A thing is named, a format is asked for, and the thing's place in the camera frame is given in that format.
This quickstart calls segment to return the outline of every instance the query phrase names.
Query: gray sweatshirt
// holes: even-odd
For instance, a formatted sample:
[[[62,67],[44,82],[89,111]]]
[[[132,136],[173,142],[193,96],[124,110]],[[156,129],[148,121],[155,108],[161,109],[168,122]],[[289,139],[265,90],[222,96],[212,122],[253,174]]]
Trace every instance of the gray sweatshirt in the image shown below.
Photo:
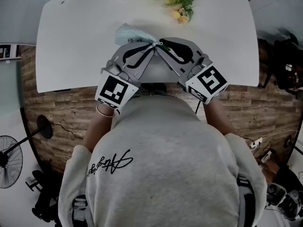
[[[59,196],[63,227],[85,189],[95,227],[236,227],[245,176],[256,196],[254,224],[266,203],[266,182],[245,141],[200,122],[184,101],[168,96],[130,100],[91,154],[76,146]]]

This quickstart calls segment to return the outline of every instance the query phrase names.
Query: bracelet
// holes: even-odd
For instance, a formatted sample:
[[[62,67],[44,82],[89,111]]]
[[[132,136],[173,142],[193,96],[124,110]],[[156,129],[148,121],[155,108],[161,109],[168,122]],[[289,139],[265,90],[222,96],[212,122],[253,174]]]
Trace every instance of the bracelet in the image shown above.
[[[112,115],[112,116],[109,116],[109,115],[106,115],[106,114],[104,114],[104,113],[101,113],[100,112],[100,110],[98,109],[98,105],[96,106],[96,111],[100,114],[100,115],[102,115],[102,116],[104,116],[104,117],[107,117],[107,118],[113,118],[113,117],[115,117],[115,113]]]

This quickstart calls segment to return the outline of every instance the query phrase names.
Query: power strip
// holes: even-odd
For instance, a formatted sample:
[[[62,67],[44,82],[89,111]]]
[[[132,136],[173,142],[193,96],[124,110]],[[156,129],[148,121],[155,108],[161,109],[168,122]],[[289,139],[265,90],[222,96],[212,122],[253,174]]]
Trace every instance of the power strip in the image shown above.
[[[261,137],[261,138],[255,140],[254,142],[252,142],[250,144],[250,150],[251,151],[255,150],[258,147],[258,145],[260,145],[262,143],[262,140],[263,140],[263,138]]]

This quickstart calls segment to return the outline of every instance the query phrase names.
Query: black signature print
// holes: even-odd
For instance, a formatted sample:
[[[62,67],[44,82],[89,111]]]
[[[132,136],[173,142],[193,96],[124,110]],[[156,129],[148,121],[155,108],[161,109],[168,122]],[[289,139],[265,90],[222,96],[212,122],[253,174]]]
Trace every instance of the black signature print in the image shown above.
[[[123,168],[123,167],[127,166],[128,164],[130,164],[133,161],[132,157],[124,158],[125,155],[129,151],[131,151],[131,150],[129,149],[128,151],[126,151],[124,153],[124,155],[120,158],[120,160],[117,160],[117,161],[115,161],[115,158],[116,158],[117,154],[114,154],[113,159],[105,160],[105,162],[104,162],[105,157],[101,157],[101,159],[97,163],[97,165],[93,164],[91,166],[91,169],[87,173],[87,177],[89,177],[91,174],[95,174],[96,171],[99,169],[99,167],[105,168],[105,171],[107,171],[108,168],[110,167],[110,173],[112,174],[112,173],[115,172],[116,169]]]

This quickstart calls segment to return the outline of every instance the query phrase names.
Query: standing fan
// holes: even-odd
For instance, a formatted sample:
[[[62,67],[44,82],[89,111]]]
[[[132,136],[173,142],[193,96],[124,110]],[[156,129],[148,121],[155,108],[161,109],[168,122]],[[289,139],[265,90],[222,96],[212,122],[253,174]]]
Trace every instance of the standing fan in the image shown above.
[[[13,137],[0,136],[0,188],[11,187],[19,178],[23,155],[20,145],[40,133],[44,138],[50,139],[53,136],[53,129],[48,119],[42,115],[37,118],[38,129],[30,136],[17,142]]]

